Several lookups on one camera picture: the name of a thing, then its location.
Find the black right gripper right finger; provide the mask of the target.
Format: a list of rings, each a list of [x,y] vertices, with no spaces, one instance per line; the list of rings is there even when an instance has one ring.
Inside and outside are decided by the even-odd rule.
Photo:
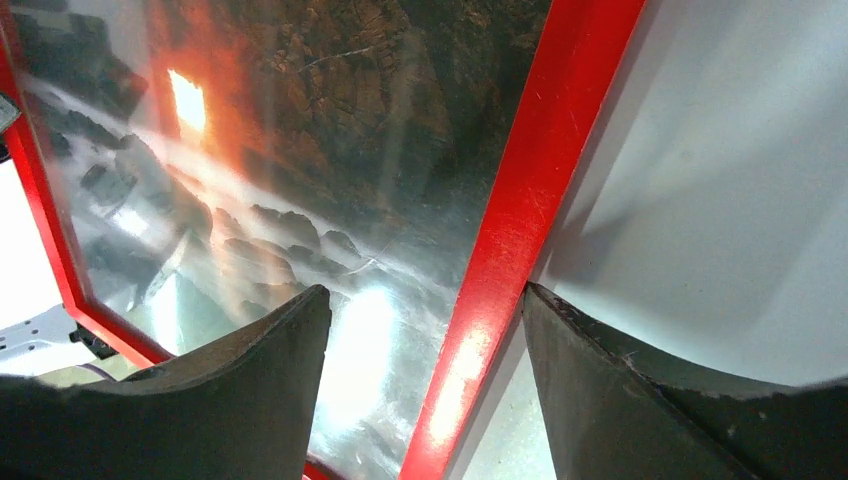
[[[530,283],[522,320],[561,479],[843,479],[847,383],[723,373]]]

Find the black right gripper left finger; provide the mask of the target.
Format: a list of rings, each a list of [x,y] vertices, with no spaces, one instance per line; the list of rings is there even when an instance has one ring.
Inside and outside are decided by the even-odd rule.
[[[299,479],[328,343],[328,290],[121,381],[1,380],[5,479]]]

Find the sunset photo print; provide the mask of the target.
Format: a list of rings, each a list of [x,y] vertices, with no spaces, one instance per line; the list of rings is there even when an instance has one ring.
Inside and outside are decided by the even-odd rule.
[[[309,455],[394,479],[547,1],[5,1],[83,299],[173,355],[316,284]]]

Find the orange wooden picture frame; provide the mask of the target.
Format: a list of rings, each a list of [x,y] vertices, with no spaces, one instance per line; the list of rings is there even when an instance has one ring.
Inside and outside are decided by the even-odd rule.
[[[449,474],[512,331],[513,310],[565,197],[579,156],[644,10],[641,1],[547,1],[551,5],[519,99],[445,341],[408,452],[394,479]],[[182,355],[139,335],[87,303],[72,262],[13,78],[1,32],[1,115],[61,304],[137,371]],[[301,478],[343,478],[308,453]]]

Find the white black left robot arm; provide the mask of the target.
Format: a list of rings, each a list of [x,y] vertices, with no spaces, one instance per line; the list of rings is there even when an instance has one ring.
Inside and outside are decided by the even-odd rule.
[[[35,377],[116,354],[62,305],[1,329],[2,375]]]

